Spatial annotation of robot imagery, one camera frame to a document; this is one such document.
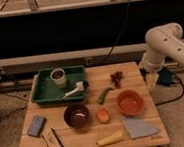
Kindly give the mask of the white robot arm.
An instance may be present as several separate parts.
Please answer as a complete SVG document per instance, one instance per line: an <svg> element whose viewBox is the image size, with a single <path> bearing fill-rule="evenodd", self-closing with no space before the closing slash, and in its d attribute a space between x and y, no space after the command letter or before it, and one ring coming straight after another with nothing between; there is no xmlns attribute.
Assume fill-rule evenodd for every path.
<svg viewBox="0 0 184 147"><path fill-rule="evenodd" d="M170 57L184 67L184 42L181 41L183 28L178 23L167 23L153 27L145 34L146 51L139 67L146 72L159 72Z"/></svg>

